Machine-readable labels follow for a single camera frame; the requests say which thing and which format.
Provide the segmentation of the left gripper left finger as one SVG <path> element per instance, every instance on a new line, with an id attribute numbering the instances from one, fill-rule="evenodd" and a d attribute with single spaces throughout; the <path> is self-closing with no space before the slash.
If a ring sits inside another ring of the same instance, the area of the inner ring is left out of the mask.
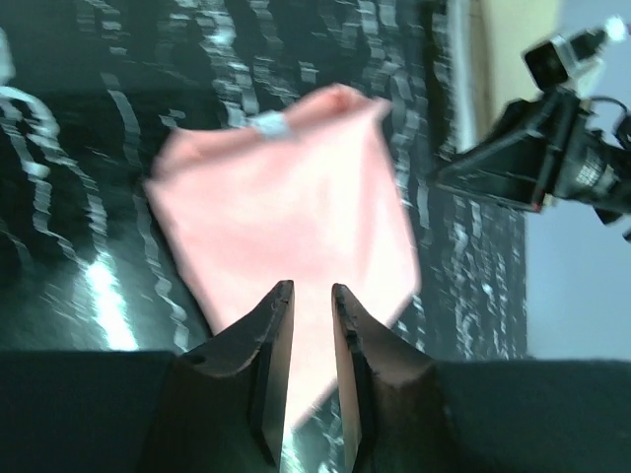
<path id="1" fill-rule="evenodd" d="M 172 362 L 143 472 L 276 472 L 294 330 L 294 284 Z"/>

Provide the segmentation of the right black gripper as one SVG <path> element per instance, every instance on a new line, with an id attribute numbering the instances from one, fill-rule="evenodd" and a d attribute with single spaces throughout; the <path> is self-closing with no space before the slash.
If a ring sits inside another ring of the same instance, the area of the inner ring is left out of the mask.
<path id="1" fill-rule="evenodd" d="M 620 107 L 611 134 L 590 128 L 598 103 Z M 453 194 L 525 212 L 554 200 L 592 207 L 609 226 L 630 215 L 630 108 L 592 96 L 542 96 L 506 104 L 477 145 L 438 165 L 428 181 Z"/>

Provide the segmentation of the salmon pink t shirt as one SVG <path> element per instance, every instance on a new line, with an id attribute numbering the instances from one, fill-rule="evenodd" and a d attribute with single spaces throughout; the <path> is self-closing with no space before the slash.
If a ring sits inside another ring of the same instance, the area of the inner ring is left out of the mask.
<path id="1" fill-rule="evenodd" d="M 336 84 L 242 128 L 178 128 L 145 183 L 180 277 L 213 332 L 277 282 L 293 282 L 290 429 L 335 382 L 332 286 L 347 286 L 390 325 L 421 285 L 382 130 L 389 111 L 389 101 Z"/>

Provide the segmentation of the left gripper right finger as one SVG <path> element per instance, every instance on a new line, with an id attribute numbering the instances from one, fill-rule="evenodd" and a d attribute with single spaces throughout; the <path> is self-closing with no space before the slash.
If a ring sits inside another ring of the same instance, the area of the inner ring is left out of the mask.
<path id="1" fill-rule="evenodd" d="M 345 466 L 350 472 L 462 472 L 435 361 L 331 291 Z"/>

